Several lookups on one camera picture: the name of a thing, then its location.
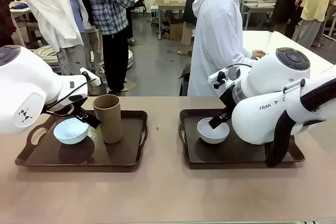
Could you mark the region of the tall brown cup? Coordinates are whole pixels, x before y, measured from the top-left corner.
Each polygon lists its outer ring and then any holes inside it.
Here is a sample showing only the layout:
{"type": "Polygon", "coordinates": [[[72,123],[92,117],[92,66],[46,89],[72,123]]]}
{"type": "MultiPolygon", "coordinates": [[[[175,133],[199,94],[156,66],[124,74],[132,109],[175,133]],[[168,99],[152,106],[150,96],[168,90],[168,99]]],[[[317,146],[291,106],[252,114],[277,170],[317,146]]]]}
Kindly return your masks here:
{"type": "Polygon", "coordinates": [[[100,131],[105,143],[114,144],[122,138],[120,99],[116,95],[106,94],[93,102],[95,115],[100,120],[100,131]]]}

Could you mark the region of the person in plaid shirt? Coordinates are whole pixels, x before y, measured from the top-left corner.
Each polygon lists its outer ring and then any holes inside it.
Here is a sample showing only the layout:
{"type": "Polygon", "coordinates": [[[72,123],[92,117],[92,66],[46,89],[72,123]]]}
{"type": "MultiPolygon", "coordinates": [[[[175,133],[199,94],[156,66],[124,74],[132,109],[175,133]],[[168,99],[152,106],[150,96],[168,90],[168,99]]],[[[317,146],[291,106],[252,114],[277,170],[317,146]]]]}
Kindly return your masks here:
{"type": "Polygon", "coordinates": [[[102,35],[107,93],[125,92],[129,57],[126,9],[135,0],[90,0],[90,3],[93,22],[102,35]]]}

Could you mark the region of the person in dark red plaid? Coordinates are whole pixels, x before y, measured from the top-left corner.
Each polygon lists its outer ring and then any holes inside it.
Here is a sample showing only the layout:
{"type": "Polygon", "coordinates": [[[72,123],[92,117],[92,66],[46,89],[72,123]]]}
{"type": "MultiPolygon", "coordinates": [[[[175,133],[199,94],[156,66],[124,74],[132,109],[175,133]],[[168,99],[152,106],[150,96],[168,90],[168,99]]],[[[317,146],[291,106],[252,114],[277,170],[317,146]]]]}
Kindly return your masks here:
{"type": "Polygon", "coordinates": [[[13,45],[14,25],[9,4],[12,0],[0,0],[0,47],[13,45]]]}

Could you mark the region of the person in beige trousers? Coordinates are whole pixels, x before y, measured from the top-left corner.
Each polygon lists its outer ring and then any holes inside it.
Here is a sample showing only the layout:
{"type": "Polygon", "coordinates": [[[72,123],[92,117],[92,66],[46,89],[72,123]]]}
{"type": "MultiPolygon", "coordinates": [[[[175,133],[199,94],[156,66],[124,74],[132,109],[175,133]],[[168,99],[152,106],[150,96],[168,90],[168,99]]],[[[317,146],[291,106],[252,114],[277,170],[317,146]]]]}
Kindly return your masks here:
{"type": "Polygon", "coordinates": [[[181,43],[184,46],[183,49],[177,53],[179,55],[187,55],[191,51],[191,39],[192,31],[196,25],[197,18],[195,17],[192,9],[193,2],[195,0],[186,0],[184,13],[183,13],[183,33],[181,43]]]}

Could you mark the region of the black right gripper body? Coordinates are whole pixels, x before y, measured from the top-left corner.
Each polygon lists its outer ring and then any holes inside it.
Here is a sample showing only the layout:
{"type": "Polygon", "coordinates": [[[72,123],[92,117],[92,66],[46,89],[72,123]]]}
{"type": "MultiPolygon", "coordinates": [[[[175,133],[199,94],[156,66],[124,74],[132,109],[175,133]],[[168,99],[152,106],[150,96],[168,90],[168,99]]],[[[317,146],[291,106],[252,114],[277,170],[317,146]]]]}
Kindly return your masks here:
{"type": "Polygon", "coordinates": [[[233,89],[234,85],[231,85],[228,87],[225,92],[219,97],[219,99],[222,101],[222,103],[225,105],[223,111],[226,113],[228,116],[232,115],[232,112],[236,106],[236,102],[233,99],[233,89]]]}

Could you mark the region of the person in white hoodie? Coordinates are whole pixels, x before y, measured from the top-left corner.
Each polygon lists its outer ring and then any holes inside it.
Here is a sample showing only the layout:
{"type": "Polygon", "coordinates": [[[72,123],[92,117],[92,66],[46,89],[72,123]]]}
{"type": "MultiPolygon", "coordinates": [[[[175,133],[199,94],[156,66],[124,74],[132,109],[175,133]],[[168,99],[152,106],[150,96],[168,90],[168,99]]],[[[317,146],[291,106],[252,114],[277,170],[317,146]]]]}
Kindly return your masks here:
{"type": "Polygon", "coordinates": [[[240,0],[195,0],[197,18],[187,94],[191,97],[219,97],[223,88],[214,89],[208,76],[239,63],[252,66],[256,60],[239,56],[243,47],[243,21],[240,0]]]}

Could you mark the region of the grey workbench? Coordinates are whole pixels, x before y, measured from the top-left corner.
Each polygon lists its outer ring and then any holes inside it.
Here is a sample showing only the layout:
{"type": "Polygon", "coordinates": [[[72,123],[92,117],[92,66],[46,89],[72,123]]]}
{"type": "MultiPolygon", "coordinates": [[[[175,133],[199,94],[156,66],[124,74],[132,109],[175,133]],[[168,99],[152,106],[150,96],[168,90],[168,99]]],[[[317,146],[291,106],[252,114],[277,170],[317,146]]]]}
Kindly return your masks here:
{"type": "Polygon", "coordinates": [[[261,29],[267,18],[274,10],[276,2],[271,0],[241,0],[240,12],[242,20],[245,20],[244,30],[248,29],[249,20],[252,14],[257,15],[258,22],[256,29],[261,29]]]}

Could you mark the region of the white table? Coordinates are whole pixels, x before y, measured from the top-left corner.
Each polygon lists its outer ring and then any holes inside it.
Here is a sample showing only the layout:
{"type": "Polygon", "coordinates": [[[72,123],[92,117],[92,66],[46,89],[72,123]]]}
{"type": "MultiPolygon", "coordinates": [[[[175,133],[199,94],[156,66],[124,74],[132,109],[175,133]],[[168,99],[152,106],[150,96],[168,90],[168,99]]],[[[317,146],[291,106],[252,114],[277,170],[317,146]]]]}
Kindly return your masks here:
{"type": "Polygon", "coordinates": [[[277,31],[269,32],[258,30],[243,30],[243,45],[244,48],[248,51],[262,50],[266,53],[272,51],[273,49],[282,47],[296,49],[308,57],[311,63],[311,76],[322,73],[334,66],[334,64],[328,62],[314,52],[301,46],[300,44],[287,38],[277,31]]]}

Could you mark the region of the dark brown serving tray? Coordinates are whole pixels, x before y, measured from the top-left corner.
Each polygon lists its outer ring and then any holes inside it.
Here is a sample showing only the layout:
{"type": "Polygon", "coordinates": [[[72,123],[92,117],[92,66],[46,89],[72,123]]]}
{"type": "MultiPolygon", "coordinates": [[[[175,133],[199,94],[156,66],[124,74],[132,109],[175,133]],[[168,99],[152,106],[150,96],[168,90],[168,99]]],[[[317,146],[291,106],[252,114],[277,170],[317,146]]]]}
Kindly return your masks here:
{"type": "Polygon", "coordinates": [[[272,143],[252,145],[241,140],[230,130],[227,139],[219,144],[208,144],[201,139],[197,124],[201,119],[212,118],[221,109],[185,109],[180,111],[178,133],[183,155],[192,169],[265,168],[265,159],[272,143]]]}
{"type": "Polygon", "coordinates": [[[100,131],[90,127],[86,138],[77,144],[58,141],[54,129],[63,118],[50,116],[28,134],[26,145],[15,159],[18,166],[117,167],[136,166],[148,136],[148,115],[144,111],[121,112],[122,138],[105,143],[100,131]]]}

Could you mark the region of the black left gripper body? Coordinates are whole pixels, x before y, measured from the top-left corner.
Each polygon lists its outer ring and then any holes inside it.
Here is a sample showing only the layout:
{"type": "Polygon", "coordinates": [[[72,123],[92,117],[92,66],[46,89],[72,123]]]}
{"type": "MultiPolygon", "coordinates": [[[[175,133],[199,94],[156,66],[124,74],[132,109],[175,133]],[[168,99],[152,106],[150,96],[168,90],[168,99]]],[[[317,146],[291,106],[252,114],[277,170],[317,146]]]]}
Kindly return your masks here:
{"type": "Polygon", "coordinates": [[[77,99],[76,101],[69,101],[67,105],[62,105],[61,101],[56,101],[54,103],[44,105],[43,114],[48,114],[60,118],[75,117],[77,119],[86,119],[87,113],[81,107],[87,98],[77,99]]]}

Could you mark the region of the person's right forearm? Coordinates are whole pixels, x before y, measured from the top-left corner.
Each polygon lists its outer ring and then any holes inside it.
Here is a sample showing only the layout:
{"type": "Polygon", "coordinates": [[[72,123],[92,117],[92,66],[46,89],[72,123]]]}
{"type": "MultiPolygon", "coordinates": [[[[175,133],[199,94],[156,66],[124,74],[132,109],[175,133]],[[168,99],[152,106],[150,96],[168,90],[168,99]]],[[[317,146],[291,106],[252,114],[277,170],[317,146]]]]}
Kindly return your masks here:
{"type": "Polygon", "coordinates": [[[238,52],[239,52],[239,56],[240,57],[252,59],[252,56],[253,56],[253,52],[252,51],[247,50],[244,47],[239,47],[238,48],[238,52]]]}

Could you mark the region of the black office chair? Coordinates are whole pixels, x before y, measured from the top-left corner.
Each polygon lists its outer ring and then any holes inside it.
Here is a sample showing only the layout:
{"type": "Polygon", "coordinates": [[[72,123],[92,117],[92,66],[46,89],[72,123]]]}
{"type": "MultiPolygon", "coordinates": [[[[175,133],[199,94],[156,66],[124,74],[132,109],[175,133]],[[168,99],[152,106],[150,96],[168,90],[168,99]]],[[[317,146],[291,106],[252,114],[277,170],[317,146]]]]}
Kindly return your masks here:
{"type": "Polygon", "coordinates": [[[139,9],[143,8],[142,13],[146,13],[146,5],[145,5],[145,0],[137,0],[133,6],[133,9],[139,9]]]}

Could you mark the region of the dark brown plastic stool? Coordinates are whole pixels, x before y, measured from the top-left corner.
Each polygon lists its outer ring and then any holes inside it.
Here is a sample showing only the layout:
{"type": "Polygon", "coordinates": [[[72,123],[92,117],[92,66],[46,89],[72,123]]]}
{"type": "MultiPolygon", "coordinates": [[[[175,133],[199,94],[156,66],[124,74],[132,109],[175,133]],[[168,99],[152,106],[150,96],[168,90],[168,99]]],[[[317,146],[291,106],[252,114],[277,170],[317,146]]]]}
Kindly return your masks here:
{"type": "Polygon", "coordinates": [[[29,22],[26,25],[27,35],[31,49],[37,49],[43,44],[43,37],[39,31],[37,22],[29,22]]]}

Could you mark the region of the cardboard box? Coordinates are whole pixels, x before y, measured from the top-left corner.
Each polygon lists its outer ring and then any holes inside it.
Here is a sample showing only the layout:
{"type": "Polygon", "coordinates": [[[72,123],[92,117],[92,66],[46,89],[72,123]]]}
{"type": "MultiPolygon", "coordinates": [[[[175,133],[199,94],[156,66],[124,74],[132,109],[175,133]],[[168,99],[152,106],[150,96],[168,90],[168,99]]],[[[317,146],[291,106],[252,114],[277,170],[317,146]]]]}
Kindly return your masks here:
{"type": "Polygon", "coordinates": [[[183,35],[183,23],[170,24],[170,40],[181,41],[183,35]]]}

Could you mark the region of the light blue bowl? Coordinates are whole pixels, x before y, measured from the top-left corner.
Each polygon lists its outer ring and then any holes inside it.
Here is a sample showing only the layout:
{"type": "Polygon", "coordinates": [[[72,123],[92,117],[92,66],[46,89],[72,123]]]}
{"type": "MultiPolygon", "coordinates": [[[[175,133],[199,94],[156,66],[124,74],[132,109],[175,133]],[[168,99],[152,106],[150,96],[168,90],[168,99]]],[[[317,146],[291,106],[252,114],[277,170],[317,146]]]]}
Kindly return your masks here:
{"type": "Polygon", "coordinates": [[[77,144],[83,141],[89,130],[89,125],[83,123],[77,118],[66,119],[54,128],[55,138],[67,145],[77,144]]]}

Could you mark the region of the wooden top workbench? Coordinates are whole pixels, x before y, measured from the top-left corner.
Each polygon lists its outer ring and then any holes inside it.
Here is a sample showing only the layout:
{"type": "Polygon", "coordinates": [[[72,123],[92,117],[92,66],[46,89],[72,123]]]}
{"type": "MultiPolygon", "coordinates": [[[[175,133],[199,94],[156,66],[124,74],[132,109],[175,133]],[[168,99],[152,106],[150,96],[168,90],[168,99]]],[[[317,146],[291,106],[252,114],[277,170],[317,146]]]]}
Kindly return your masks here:
{"type": "Polygon", "coordinates": [[[159,14],[159,33],[158,33],[158,40],[161,40],[162,37],[162,11],[163,10],[178,10],[179,17],[182,17],[182,11],[185,8],[186,0],[155,0],[154,6],[158,7],[158,14],[159,14]]]}

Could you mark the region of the person in white shirt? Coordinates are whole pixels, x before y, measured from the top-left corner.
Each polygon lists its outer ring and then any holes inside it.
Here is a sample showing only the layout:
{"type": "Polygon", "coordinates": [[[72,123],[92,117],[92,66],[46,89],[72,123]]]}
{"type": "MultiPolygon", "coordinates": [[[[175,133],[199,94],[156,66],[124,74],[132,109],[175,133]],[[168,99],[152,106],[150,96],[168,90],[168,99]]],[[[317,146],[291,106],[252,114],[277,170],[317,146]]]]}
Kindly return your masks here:
{"type": "Polygon", "coordinates": [[[82,0],[25,0],[39,31],[55,51],[63,75],[95,69],[106,83],[100,31],[89,20],[82,0]]]}

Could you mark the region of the white bowl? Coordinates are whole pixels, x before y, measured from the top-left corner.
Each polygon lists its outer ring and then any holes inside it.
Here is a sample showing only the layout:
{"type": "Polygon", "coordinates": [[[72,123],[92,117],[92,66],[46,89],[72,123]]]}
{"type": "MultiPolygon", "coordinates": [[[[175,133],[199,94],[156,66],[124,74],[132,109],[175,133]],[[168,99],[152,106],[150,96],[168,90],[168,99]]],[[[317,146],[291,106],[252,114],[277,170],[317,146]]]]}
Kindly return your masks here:
{"type": "Polygon", "coordinates": [[[208,144],[219,144],[229,136],[230,129],[226,123],[220,124],[213,129],[209,122],[211,118],[201,119],[197,124],[199,137],[208,144]]]}

